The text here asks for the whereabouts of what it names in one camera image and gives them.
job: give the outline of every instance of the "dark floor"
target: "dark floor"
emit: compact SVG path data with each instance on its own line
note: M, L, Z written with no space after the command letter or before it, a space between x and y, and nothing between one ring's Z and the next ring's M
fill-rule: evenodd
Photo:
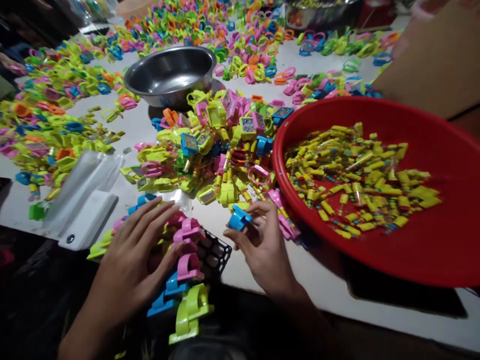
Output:
M98 265L85 260L85 251L71 252L54 241L3 227L0 227L0 250L15 256L14 262L0 267L0 358L55 359L62 334L87 296ZM252 337L251 332L268 331L256 324L255 330L249 327L251 320L257 323L261 320L273 329L290 328L273 335L277 342L296 341L296 335L289 332L291 327L264 296L214 283L210 297L219 314L232 315L223 325L237 334ZM329 313L325 317L358 360L480 359L476 354L455 351L433 341ZM205 324L215 330L218 318L222 316ZM118 351L128 349L124 359L141 359L142 344L147 344L149 352L167 351L162 341L152 342L158 337L164 339L157 329L155 321L147 323L145 315L139 315L130 324L127 341L119 340ZM282 359L298 358L295 354L282 355Z

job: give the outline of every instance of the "pink ring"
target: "pink ring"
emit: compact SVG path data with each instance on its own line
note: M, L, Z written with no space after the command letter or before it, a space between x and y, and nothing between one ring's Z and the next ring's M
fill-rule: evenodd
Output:
M259 173L261 173L263 176L265 176L268 181L266 182L260 182L260 181L256 181L253 177L252 177L252 173L254 172L254 170L258 171ZM254 184L257 184L257 185L260 185L260 186L265 186L265 185L269 185L271 182L272 182L272 179L270 178L270 173L265 170L263 167L261 167L260 165L254 165L250 168L250 170L248 170L248 178L254 183Z

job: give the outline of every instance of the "hand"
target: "hand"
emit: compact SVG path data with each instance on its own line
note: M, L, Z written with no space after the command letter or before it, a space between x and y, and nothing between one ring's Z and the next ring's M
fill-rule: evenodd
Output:
M111 330L125 323L159 290L184 246L173 246L149 274L151 250L168 219L179 211L173 201L158 206L161 200L159 196L143 205L118 228L88 297L62 341L61 359L97 356Z
M35 4L37 4L41 9L43 10L53 10L53 7L51 7L49 4L42 0L33 0Z
M227 229L223 235L243 252L253 278L269 296L294 292L299 284L290 266L277 207L255 201L246 212L253 214L254 226L248 226L243 232Z
M17 66L21 68L24 73L27 72L27 69L25 68L25 66L23 66L21 63L16 62L15 60L12 60L3 52L0 53L0 63L9 71L12 71L10 69L11 66Z

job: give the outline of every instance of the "cardboard box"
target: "cardboard box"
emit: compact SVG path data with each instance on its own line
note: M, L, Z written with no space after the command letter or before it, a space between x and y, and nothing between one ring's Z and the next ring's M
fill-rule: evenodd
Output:
M479 33L480 0L451 0L373 86L385 98L445 119L473 109L480 104ZM473 129L475 121L478 109L461 123Z

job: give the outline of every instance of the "pink plastic toy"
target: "pink plastic toy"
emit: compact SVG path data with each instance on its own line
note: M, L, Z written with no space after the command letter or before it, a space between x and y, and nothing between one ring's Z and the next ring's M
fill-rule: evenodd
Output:
M205 275L200 272L200 261L196 253L190 253L183 255L180 260L178 260L177 267L177 280L188 280L193 279L196 281L202 281L205 278Z

